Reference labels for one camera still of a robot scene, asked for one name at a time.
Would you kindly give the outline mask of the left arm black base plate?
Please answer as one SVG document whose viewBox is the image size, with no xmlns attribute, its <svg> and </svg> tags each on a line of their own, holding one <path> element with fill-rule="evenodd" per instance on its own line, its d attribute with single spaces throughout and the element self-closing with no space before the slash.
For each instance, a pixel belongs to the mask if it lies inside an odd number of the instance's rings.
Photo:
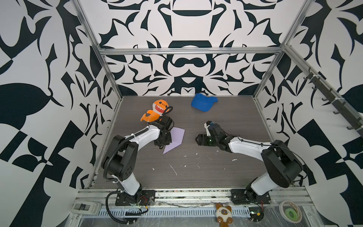
<svg viewBox="0 0 363 227">
<path fill-rule="evenodd" d="M 139 189 L 135 195 L 129 195 L 126 192 L 118 192 L 116 196 L 116 206 L 140 205 L 148 206 L 155 201 L 155 190 Z"/>
</svg>

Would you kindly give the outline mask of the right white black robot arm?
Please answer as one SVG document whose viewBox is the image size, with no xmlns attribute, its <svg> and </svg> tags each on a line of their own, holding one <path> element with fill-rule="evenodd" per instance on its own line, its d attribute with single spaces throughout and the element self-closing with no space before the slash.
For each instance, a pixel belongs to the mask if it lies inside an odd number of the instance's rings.
<svg viewBox="0 0 363 227">
<path fill-rule="evenodd" d="M 226 133 L 219 124 L 208 121 L 204 124 L 205 134 L 199 134 L 195 141 L 199 146 L 218 147 L 222 151 L 243 154 L 262 161 L 266 173 L 253 180 L 246 187 L 247 200 L 263 196 L 277 188 L 288 188 L 303 171 L 303 164 L 288 146 L 280 141 L 258 142 Z"/>
</svg>

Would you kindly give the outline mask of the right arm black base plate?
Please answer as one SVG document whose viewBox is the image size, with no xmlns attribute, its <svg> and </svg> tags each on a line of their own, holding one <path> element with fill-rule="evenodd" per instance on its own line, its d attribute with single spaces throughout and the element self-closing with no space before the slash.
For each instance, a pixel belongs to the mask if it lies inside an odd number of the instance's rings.
<svg viewBox="0 0 363 227">
<path fill-rule="evenodd" d="M 269 204 L 271 199 L 269 193 L 257 195 L 252 189 L 231 189 L 231 201 L 235 205 L 240 204 Z"/>
</svg>

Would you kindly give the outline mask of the lilac square paper sheet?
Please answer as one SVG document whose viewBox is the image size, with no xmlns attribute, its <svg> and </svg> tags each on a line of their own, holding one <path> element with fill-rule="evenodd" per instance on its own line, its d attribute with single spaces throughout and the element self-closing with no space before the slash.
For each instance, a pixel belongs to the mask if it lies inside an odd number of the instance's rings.
<svg viewBox="0 0 363 227">
<path fill-rule="evenodd" d="M 163 154 L 166 154 L 169 151 L 171 151 L 172 149 L 180 146 L 182 144 L 184 134 L 185 134 L 185 129 L 173 128 L 171 130 L 172 142 L 169 145 L 165 146 Z"/>
</svg>

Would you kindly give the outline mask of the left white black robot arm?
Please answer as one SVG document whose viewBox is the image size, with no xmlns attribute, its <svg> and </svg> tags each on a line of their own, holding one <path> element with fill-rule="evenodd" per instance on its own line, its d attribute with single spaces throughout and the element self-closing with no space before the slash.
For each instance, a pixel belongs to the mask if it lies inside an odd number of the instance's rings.
<svg viewBox="0 0 363 227">
<path fill-rule="evenodd" d="M 174 121 L 165 115 L 136 133 L 115 136 L 102 161 L 103 179 L 117 184 L 129 196 L 139 194 L 142 186 L 133 174 L 138 151 L 151 142 L 160 149 L 171 144 L 173 127 Z"/>
</svg>

